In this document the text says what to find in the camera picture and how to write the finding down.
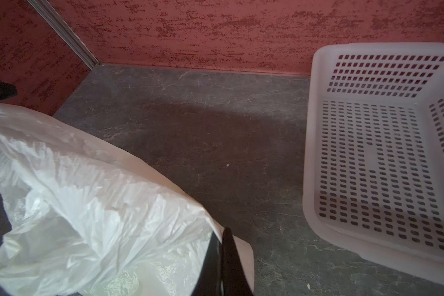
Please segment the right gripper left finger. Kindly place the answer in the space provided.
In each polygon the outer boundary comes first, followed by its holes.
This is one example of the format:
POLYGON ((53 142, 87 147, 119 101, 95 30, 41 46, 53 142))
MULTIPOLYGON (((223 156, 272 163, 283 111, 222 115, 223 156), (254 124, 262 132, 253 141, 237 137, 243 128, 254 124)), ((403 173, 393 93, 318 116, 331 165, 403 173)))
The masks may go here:
POLYGON ((221 244, 215 233, 212 234, 201 273, 192 291, 192 296, 221 296, 221 244))

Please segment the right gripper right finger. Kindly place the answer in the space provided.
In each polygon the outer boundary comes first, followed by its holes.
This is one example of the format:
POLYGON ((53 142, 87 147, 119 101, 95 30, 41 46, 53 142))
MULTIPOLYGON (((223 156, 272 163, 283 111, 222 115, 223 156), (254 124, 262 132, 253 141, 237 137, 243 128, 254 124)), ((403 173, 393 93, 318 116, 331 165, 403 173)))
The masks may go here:
POLYGON ((229 228, 224 230, 222 240, 222 295, 253 296, 229 228))

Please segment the white plastic bag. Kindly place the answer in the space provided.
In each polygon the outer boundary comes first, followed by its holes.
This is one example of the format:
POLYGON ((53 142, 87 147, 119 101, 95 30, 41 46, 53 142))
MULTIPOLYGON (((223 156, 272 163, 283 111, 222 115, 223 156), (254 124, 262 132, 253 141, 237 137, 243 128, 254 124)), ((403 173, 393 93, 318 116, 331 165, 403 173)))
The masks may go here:
MULTIPOLYGON (((0 195, 12 296, 191 296, 226 229, 136 156, 43 113, 0 103, 0 195)), ((254 253, 234 237, 254 289, 254 253)))

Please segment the white perforated plastic basket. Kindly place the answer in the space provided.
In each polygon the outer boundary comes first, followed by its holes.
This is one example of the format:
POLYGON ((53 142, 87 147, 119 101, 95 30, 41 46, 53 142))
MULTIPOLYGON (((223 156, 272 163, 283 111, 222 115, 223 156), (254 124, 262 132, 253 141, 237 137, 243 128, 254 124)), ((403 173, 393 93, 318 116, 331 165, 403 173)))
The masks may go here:
POLYGON ((317 50, 303 213, 325 241, 444 285, 444 43, 317 50))

